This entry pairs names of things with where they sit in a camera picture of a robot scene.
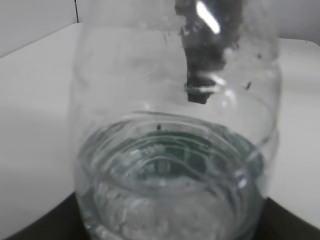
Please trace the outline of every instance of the white surface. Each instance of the white surface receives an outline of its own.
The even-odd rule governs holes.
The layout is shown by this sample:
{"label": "white surface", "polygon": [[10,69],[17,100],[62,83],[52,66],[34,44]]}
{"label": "white surface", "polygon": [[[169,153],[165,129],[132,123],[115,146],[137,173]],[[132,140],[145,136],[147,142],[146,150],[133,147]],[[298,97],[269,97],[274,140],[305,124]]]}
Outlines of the white surface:
{"label": "white surface", "polygon": [[[320,0],[269,0],[274,3],[280,37],[305,39],[320,46]],[[91,0],[76,0],[79,20],[83,23]]]}
{"label": "white surface", "polygon": [[0,57],[75,22],[74,0],[0,0]]}
{"label": "white surface", "polygon": [[[0,59],[0,239],[73,192],[66,111],[73,24]],[[320,228],[320,47],[281,40],[281,145],[270,196]]]}
{"label": "white surface", "polygon": [[0,239],[73,192],[66,111],[78,30],[0,58]]}

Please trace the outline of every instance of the glass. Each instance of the glass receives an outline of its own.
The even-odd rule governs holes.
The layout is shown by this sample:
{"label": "glass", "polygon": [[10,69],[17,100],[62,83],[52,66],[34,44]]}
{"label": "glass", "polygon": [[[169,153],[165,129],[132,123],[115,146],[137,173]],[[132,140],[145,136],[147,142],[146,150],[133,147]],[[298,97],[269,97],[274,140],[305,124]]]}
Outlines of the glass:
{"label": "glass", "polygon": [[92,0],[70,94],[93,240],[249,240],[278,145],[266,0]]}

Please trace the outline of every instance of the white wall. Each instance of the white wall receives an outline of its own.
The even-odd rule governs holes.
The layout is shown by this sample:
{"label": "white wall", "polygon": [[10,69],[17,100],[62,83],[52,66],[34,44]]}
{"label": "white wall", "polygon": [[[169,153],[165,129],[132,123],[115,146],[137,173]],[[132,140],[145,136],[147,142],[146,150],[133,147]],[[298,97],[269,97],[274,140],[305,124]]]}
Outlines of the white wall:
{"label": "white wall", "polygon": [[[92,0],[76,1],[81,22],[88,2]],[[320,45],[320,0],[270,1],[274,1],[274,14],[281,38],[308,40]]]}
{"label": "white wall", "polygon": [[0,57],[75,22],[74,0],[0,0]]}

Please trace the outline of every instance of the glass jar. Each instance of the glass jar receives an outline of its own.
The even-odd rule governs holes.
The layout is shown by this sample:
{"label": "glass jar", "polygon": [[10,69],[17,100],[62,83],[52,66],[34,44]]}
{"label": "glass jar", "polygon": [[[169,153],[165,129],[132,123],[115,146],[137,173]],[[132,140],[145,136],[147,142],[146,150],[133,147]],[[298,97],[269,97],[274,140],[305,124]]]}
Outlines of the glass jar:
{"label": "glass jar", "polygon": [[277,60],[267,0],[93,0],[69,110],[92,239],[250,239],[278,145]]}

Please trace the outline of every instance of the white table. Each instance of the white table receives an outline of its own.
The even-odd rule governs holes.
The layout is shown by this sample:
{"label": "white table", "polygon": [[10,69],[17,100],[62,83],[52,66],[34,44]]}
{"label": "white table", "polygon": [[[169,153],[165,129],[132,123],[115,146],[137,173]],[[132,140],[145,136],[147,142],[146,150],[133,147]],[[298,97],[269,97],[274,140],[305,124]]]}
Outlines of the white table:
{"label": "white table", "polygon": [[[73,192],[66,113],[80,28],[0,59],[0,239]],[[282,39],[281,52],[281,145],[270,197],[320,228],[320,47]]]}

